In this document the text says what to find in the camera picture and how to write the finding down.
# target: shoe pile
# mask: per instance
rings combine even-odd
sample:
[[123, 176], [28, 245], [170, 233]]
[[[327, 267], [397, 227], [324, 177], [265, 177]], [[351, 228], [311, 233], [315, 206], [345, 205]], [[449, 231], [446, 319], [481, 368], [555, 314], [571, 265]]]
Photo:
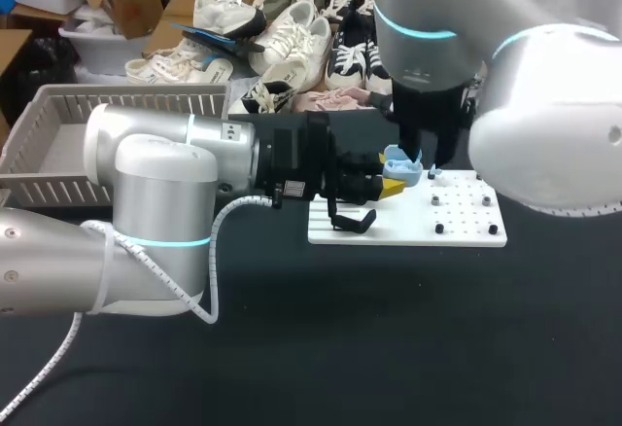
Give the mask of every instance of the shoe pile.
[[374, 20], [373, 0], [330, 0], [324, 14], [339, 27], [327, 65], [326, 83], [331, 90], [366, 88], [390, 94], [391, 76], [382, 65]]
[[[249, 62], [257, 74], [262, 76], [260, 85], [270, 90], [281, 89], [281, 92], [271, 93], [278, 95], [279, 100], [287, 98], [286, 101], [289, 101], [296, 93], [308, 91], [322, 81], [330, 41], [328, 20], [315, 18], [315, 6], [310, 1], [298, 1], [278, 16], [257, 38], [256, 44], [262, 46], [264, 51], [250, 53]], [[279, 80], [286, 84], [273, 84], [275, 78], [293, 73], [295, 77]], [[259, 94], [262, 91], [251, 90], [247, 99]], [[246, 103], [244, 107], [262, 109], [263, 105]], [[241, 106], [238, 104], [235, 109], [241, 109]]]

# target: white pegboard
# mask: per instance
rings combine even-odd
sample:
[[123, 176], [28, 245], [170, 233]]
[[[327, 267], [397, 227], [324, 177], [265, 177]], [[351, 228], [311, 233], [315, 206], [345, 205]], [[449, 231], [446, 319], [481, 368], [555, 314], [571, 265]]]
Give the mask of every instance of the white pegboard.
[[[432, 205], [432, 197], [439, 205]], [[484, 197], [491, 200], [483, 204]], [[316, 198], [309, 206], [309, 242], [367, 246], [454, 246], [501, 248], [507, 243], [497, 194], [474, 171], [444, 170], [433, 180], [424, 171], [414, 188], [365, 206], [338, 204], [339, 214], [361, 220], [369, 210], [378, 217], [366, 234], [335, 231], [327, 202]], [[436, 225], [444, 232], [438, 234]], [[491, 225], [498, 227], [490, 234]]]

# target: small label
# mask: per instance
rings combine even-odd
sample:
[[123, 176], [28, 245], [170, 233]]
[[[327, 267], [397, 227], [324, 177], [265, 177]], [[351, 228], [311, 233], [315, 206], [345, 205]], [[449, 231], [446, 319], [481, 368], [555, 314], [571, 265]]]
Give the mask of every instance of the small label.
[[291, 81], [293, 78], [295, 78], [298, 75], [298, 73], [295, 70], [290, 71], [287, 76], [285, 78], [283, 78], [283, 81], [285, 81], [286, 83], [288, 83], [289, 81]]
[[304, 195], [305, 184], [300, 181], [286, 181], [283, 195], [290, 197], [302, 197]]

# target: cable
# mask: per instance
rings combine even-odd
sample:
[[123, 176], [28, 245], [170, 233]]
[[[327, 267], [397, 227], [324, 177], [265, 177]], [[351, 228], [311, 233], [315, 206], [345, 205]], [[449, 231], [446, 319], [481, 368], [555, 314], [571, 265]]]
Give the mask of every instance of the cable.
[[[192, 297], [182, 289], [177, 283], [168, 276], [168, 274], [158, 266], [153, 259], [151, 259], [147, 253], [145, 253], [142, 246], [135, 244], [131, 241], [131, 238], [114, 231], [115, 242], [127, 251], [128, 254], [136, 258], [146, 268], [148, 268], [173, 294], [181, 300], [194, 314], [196, 314], [201, 320], [207, 324], [214, 324], [218, 320], [219, 316], [219, 299], [218, 299], [218, 280], [217, 280], [217, 267], [216, 267], [216, 245], [218, 242], [218, 232], [221, 228], [221, 224], [225, 217], [233, 210], [243, 205], [262, 205], [265, 207], [272, 206], [272, 199], [268, 197], [262, 197], [258, 195], [249, 195], [240, 197], [233, 202], [229, 203], [218, 214], [214, 223], [212, 224], [212, 235], [210, 237], [210, 252], [209, 252], [209, 280], [210, 280], [210, 296], [211, 296], [211, 311], [210, 314], [203, 309], [198, 302], [194, 302]], [[105, 233], [105, 224], [102, 222], [88, 221], [82, 224], [83, 227], [101, 233]]]
[[65, 337], [65, 340], [60, 344], [54, 356], [48, 361], [48, 363], [44, 366], [44, 368], [35, 376], [34, 379], [26, 385], [26, 387], [19, 392], [17, 395], [2, 411], [0, 411], [0, 423], [2, 423], [5, 419], [9, 417], [11, 413], [15, 411], [15, 409], [21, 404], [26, 397], [28, 397], [33, 390], [37, 388], [37, 386], [43, 382], [43, 380], [48, 376], [48, 374], [54, 369], [54, 367], [58, 364], [60, 359], [65, 355], [71, 343], [76, 338], [76, 334], [78, 333], [78, 329], [80, 328], [80, 323], [82, 322], [82, 313], [76, 312], [74, 314], [74, 320], [71, 323], [71, 328], [69, 329], [69, 333]]
[[[269, 197], [262, 197], [259, 195], [248, 195], [246, 197], [240, 197], [228, 204], [221, 212], [216, 216], [214, 224], [212, 225], [212, 235], [210, 238], [210, 252], [209, 252], [209, 279], [210, 279], [210, 295], [212, 300], [212, 314], [205, 311], [198, 302], [194, 302], [188, 293], [186, 293], [179, 285], [177, 285], [167, 274], [162, 270], [143, 250], [143, 248], [130, 241], [130, 238], [120, 234], [117, 231], [113, 232], [115, 242], [118, 243], [128, 254], [135, 257], [138, 261], [143, 263], [169, 290], [171, 290], [177, 298], [179, 298], [194, 314], [196, 314], [201, 320], [208, 324], [214, 324], [218, 320], [219, 316], [219, 300], [218, 300], [218, 280], [216, 278], [216, 243], [218, 241], [218, 232], [225, 220], [233, 210], [243, 205], [261, 205], [264, 207], [272, 206], [272, 199]], [[106, 228], [109, 224], [97, 221], [87, 221], [82, 224], [82, 227], [99, 231], [106, 235]], [[60, 347], [48, 361], [45, 367], [38, 373], [34, 379], [30, 381], [26, 387], [19, 392], [19, 394], [2, 410], [0, 411], [0, 423], [15, 411], [15, 409], [21, 404], [28, 395], [37, 388], [41, 382], [50, 374], [62, 357], [67, 353], [67, 350], [71, 346], [71, 343], [76, 338], [80, 323], [82, 322], [83, 314], [81, 312], [74, 313], [74, 320], [69, 329], [69, 333], [65, 340], [60, 344]]]

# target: white sneaker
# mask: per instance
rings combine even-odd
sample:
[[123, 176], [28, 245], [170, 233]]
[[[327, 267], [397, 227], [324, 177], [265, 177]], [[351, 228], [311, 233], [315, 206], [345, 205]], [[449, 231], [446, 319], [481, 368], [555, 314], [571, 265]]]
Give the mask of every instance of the white sneaker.
[[291, 5], [278, 16], [255, 41], [256, 44], [265, 47], [265, 51], [249, 54], [249, 62], [255, 72], [261, 76], [273, 64], [285, 61], [296, 44], [296, 26], [309, 27], [314, 16], [315, 7], [308, 1]]
[[164, 57], [178, 54], [182, 59], [191, 59], [200, 63], [210, 56], [212, 52], [207, 47], [199, 45], [191, 39], [184, 38], [174, 49], [158, 50], [147, 56], [146, 59], [152, 59], [157, 54]]
[[307, 80], [300, 92], [307, 92], [322, 81], [330, 53], [331, 36], [330, 23], [326, 18], [315, 19], [308, 29], [302, 26], [297, 28], [296, 45], [288, 60], [302, 58], [309, 67]]
[[132, 84], [198, 84], [205, 80], [201, 65], [178, 54], [155, 54], [151, 60], [133, 59], [125, 64]]
[[294, 59], [271, 66], [261, 79], [229, 109], [229, 114], [278, 113], [307, 79], [307, 63]]
[[195, 0], [193, 25], [237, 40], [260, 35], [267, 22], [260, 10], [242, 0]]

